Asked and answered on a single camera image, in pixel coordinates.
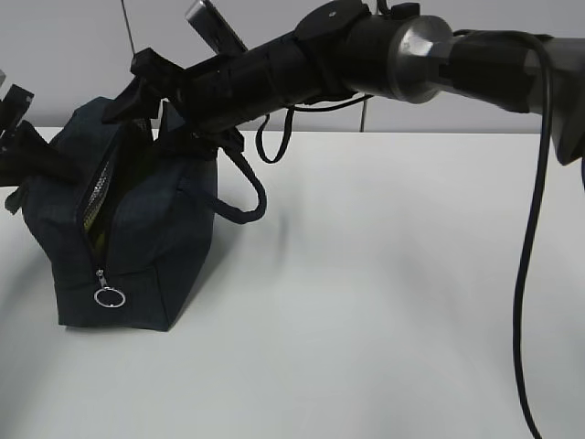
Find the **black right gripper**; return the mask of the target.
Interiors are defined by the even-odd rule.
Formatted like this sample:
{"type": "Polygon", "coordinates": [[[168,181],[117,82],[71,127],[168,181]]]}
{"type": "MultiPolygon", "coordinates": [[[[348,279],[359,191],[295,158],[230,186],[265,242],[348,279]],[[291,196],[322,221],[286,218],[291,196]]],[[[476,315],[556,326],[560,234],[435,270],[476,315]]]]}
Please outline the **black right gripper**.
{"type": "Polygon", "coordinates": [[[218,149],[226,155],[244,150],[241,133],[232,124],[226,128],[206,128],[212,106],[226,89],[218,84],[219,68],[233,58],[216,55],[188,69],[161,57],[150,48],[134,55],[131,73],[135,78],[103,111],[105,124],[162,116],[157,136],[157,152],[164,157],[216,160],[218,149]]]}

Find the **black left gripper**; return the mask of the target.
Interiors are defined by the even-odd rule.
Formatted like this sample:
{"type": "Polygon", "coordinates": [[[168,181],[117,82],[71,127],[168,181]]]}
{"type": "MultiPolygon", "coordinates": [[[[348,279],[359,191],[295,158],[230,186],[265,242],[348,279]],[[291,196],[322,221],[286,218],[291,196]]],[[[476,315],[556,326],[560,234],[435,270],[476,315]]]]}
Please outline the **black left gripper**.
{"type": "Polygon", "coordinates": [[[34,94],[11,85],[1,101],[0,186],[18,187],[27,177],[52,177],[66,183],[80,180],[81,172],[37,132],[24,116],[34,94]]]}

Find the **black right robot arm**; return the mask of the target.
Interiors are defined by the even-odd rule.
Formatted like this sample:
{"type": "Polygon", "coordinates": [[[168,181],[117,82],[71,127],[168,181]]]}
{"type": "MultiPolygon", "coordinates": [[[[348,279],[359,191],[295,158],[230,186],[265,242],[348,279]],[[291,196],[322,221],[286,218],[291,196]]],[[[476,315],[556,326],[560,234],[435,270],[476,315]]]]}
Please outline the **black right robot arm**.
{"type": "Polygon", "coordinates": [[[416,3],[373,14],[360,1],[332,1],[294,30],[246,48],[209,1],[187,13],[214,51],[182,68],[146,48],[133,80],[105,109],[118,123],[156,115],[170,101],[200,134],[223,132],[296,104],[340,102],[363,93],[422,104],[442,92],[508,112],[552,112],[558,161],[584,156],[584,42],[510,30],[454,31],[416,3]]]}

